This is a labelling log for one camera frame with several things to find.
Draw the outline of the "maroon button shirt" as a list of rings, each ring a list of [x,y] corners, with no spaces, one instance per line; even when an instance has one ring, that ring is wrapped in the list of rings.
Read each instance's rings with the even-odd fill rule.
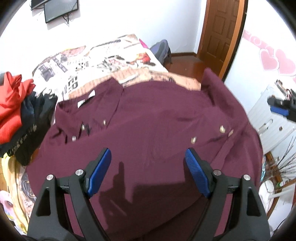
[[[210,69],[197,91],[109,79],[59,102],[27,174],[38,194],[47,175],[69,176],[108,148],[111,164],[91,204],[110,239],[187,240],[206,205],[184,161],[190,147],[213,169],[260,185],[259,136]]]

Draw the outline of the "yellow cloth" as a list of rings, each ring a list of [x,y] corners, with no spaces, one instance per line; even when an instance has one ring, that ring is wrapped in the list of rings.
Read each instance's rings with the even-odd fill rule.
[[[9,157],[7,154],[4,154],[4,157],[1,158],[1,167],[13,205],[15,224],[24,234],[27,234],[29,226],[27,214],[18,189],[21,165],[16,160],[15,156]]]

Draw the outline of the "brown wooden door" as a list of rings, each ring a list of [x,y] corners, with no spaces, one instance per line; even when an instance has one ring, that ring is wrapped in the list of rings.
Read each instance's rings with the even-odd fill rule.
[[[248,0],[206,1],[197,57],[224,81],[233,63],[246,20]]]

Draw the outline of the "black garment pile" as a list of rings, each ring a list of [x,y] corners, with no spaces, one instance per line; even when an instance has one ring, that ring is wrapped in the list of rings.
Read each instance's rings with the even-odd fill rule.
[[[32,92],[21,104],[22,126],[10,142],[1,144],[1,158],[15,156],[23,166],[27,166],[33,152],[40,146],[51,127],[58,97],[53,93]]]

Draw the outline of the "red garment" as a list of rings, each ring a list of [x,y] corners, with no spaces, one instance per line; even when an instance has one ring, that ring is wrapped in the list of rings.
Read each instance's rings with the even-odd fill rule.
[[[3,74],[1,85],[1,144],[10,142],[22,127],[21,105],[35,88],[34,80],[22,81],[22,75]]]

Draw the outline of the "blue grey backpack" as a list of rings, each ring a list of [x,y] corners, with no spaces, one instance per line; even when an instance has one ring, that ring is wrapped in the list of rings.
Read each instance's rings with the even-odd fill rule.
[[[150,47],[150,50],[162,65],[172,63],[171,49],[167,40],[163,39],[157,42],[152,47]]]

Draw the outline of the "newspaper print bed blanket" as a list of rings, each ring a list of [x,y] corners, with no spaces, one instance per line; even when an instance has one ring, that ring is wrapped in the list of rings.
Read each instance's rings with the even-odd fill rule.
[[[52,76],[45,92],[58,97],[51,127],[26,168],[34,195],[46,175],[63,177],[85,167],[104,147],[112,161],[102,189],[123,168],[125,197],[139,185],[162,183],[165,167],[182,174],[182,154],[170,135],[185,127],[186,98],[200,92],[194,78],[170,73],[134,35],[89,48],[69,49],[44,60],[35,70]]]

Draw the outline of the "wall mounted black monitor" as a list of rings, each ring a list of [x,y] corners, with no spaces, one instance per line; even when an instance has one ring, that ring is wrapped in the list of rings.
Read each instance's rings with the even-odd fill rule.
[[[78,0],[31,0],[31,10],[43,9],[45,23],[67,16],[79,9]]]

